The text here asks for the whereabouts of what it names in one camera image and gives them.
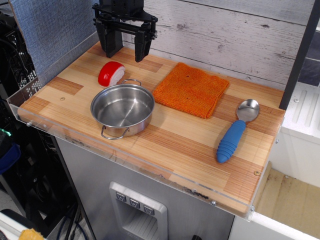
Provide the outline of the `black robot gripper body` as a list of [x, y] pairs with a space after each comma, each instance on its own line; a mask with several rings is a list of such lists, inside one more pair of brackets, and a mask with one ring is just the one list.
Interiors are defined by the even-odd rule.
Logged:
[[143, 33], [147, 39], [157, 37], [158, 19], [144, 11], [143, 0], [100, 0], [92, 8], [94, 25], [102, 36], [111, 30], [132, 35]]

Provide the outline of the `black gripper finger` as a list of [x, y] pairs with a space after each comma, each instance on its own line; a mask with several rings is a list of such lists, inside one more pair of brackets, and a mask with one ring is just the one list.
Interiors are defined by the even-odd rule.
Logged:
[[151, 46], [151, 35], [147, 28], [141, 27], [136, 33], [134, 38], [135, 46], [135, 61], [141, 62], [148, 54]]
[[122, 33], [119, 31], [120, 20], [117, 18], [95, 19], [95, 26], [100, 45], [108, 58], [123, 48]]

